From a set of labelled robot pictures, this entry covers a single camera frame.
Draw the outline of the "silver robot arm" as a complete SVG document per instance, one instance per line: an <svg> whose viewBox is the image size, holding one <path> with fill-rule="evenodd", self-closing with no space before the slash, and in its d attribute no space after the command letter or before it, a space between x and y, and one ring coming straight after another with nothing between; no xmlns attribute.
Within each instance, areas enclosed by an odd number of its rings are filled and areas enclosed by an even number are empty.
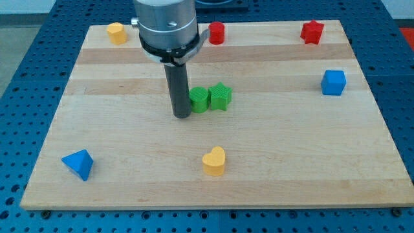
<svg viewBox="0 0 414 233"><path fill-rule="evenodd" d="M193 59L210 37L199 31L194 0L134 0L139 39L157 63L180 67Z"/></svg>

